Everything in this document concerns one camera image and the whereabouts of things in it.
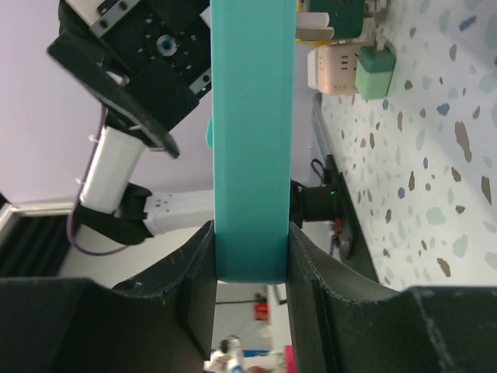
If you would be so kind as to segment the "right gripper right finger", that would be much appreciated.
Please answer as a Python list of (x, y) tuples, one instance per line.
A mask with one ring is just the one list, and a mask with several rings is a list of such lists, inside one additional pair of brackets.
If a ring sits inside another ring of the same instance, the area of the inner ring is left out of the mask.
[(287, 304), (299, 372), (494, 372), (496, 290), (378, 284), (289, 235)]

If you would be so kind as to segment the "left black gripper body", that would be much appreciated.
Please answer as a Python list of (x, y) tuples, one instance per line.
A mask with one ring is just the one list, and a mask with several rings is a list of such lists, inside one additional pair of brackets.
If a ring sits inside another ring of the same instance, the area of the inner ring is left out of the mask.
[(106, 125), (174, 159), (171, 130), (211, 89), (208, 1), (61, 1), (47, 53), (108, 109)]

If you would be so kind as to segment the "dark green cube socket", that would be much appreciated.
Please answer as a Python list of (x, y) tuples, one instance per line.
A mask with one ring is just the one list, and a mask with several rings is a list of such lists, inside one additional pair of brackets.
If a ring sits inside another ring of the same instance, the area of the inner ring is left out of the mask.
[(306, 6), (309, 12), (328, 14), (335, 40), (354, 39), (362, 33), (364, 0), (310, 0)]

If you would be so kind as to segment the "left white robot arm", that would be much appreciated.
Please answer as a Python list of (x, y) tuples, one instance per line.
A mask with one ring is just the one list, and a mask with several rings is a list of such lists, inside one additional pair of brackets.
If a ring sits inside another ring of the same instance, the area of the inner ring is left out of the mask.
[(150, 190), (130, 177), (145, 149), (179, 157), (172, 129), (210, 91), (207, 1), (62, 1), (48, 55), (103, 107), (72, 213), (125, 246), (152, 237)]

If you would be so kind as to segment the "white cube plug adapter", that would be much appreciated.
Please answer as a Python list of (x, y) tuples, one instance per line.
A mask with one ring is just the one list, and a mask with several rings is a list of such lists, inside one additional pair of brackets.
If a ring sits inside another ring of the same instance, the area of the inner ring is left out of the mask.
[(314, 48), (308, 53), (308, 86), (310, 89), (318, 90), (318, 49)]

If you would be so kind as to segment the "green small charger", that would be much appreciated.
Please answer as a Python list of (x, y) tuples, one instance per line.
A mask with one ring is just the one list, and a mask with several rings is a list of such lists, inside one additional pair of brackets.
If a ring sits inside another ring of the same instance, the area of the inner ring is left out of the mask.
[(388, 95), (396, 57), (386, 46), (361, 45), (357, 57), (355, 87), (365, 100), (384, 99)]

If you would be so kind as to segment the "teal power strip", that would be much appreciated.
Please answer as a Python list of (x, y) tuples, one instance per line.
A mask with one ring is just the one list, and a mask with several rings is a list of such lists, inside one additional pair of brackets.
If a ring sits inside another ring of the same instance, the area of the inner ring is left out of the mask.
[(210, 4), (217, 277), (287, 275), (294, 102), (293, 1)]

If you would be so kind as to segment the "beige cube plug adapter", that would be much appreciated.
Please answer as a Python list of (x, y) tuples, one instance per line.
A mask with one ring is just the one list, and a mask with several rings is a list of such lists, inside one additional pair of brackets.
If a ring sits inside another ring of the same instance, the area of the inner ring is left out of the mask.
[(361, 44), (329, 44), (317, 48), (318, 90), (329, 96), (358, 93), (356, 69)]

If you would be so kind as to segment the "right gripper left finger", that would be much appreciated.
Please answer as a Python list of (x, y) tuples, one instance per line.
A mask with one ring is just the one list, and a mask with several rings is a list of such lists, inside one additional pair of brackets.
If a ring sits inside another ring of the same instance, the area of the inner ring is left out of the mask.
[(139, 274), (1, 282), (3, 372), (200, 372), (217, 277), (214, 225)]

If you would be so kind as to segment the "white charger block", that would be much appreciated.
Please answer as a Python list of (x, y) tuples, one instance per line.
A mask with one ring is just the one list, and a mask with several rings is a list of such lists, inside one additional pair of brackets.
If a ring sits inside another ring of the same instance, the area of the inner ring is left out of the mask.
[(297, 12), (295, 36), (302, 41), (332, 40), (335, 29), (327, 12)]

